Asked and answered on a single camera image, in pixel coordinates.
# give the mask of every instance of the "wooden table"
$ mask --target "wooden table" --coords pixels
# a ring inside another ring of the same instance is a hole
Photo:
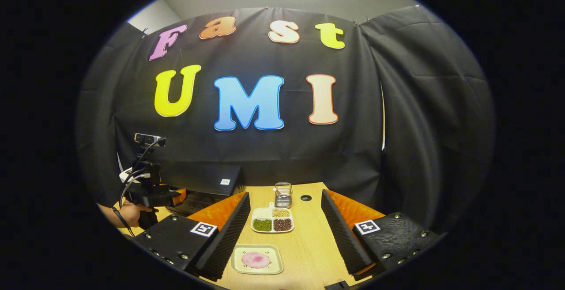
[[[251,228],[254,209],[268,207],[274,202],[272,186],[246,187],[251,202],[248,221],[240,234],[238,244],[274,245],[279,249],[284,270],[277,275],[249,275],[236,272],[228,262],[224,275],[217,282],[232,290],[323,290],[324,286],[345,280],[350,286],[368,280],[370,277],[355,281],[347,273],[345,263],[339,254],[337,245],[321,210],[321,191],[323,183],[293,185],[293,204],[290,210],[294,218],[294,229],[288,233],[264,234]],[[302,195],[310,195],[312,200],[302,201]],[[165,207],[158,207],[158,219],[168,216]],[[133,228],[134,234],[143,232]]]

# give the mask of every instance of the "pink food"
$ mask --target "pink food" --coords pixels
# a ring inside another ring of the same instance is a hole
[[[259,252],[248,252],[243,255],[241,261],[251,268],[265,268],[271,263],[268,256]]]

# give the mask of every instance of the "human hand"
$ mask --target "human hand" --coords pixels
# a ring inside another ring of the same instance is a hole
[[[140,211],[153,211],[153,209],[145,205],[136,205],[134,203],[124,201],[123,205],[121,205],[120,215],[124,218],[129,227],[139,227]]]

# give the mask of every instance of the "yellow letter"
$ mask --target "yellow letter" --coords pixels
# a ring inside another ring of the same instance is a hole
[[[272,31],[269,32],[269,38],[273,42],[293,44],[300,39],[300,35],[295,32],[298,29],[295,22],[274,21],[270,28]]]
[[[343,30],[335,28],[335,24],[333,23],[323,23],[317,24],[316,27],[320,30],[320,38],[321,42],[327,46],[331,47],[336,50],[341,50],[345,47],[345,43],[339,42],[337,40],[337,34],[343,35]]]
[[[332,124],[337,121],[337,115],[333,112],[333,99],[331,98],[331,86],[335,83],[332,75],[309,75],[306,81],[312,85],[312,97],[314,109],[308,121],[313,124]]]
[[[169,87],[171,79],[175,77],[176,71],[164,71],[157,75],[157,89],[155,89],[155,110],[163,117],[176,117],[184,113],[192,101],[192,89],[194,88],[194,77],[200,71],[200,65],[186,66],[180,70],[182,74],[182,91],[180,99],[176,103],[169,102]]]
[[[200,33],[200,38],[230,35],[236,31],[234,24],[236,24],[236,18],[233,16],[218,17],[206,24],[206,28]]]

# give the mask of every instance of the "letter m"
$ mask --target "letter m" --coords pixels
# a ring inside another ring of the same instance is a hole
[[[254,126],[260,130],[281,129],[284,121],[279,113],[279,90],[284,79],[278,75],[265,75],[259,79],[251,95],[247,95],[236,77],[222,77],[214,81],[220,92],[219,117],[214,129],[230,131],[236,128],[232,109],[244,129],[249,127],[257,109],[259,117]]]

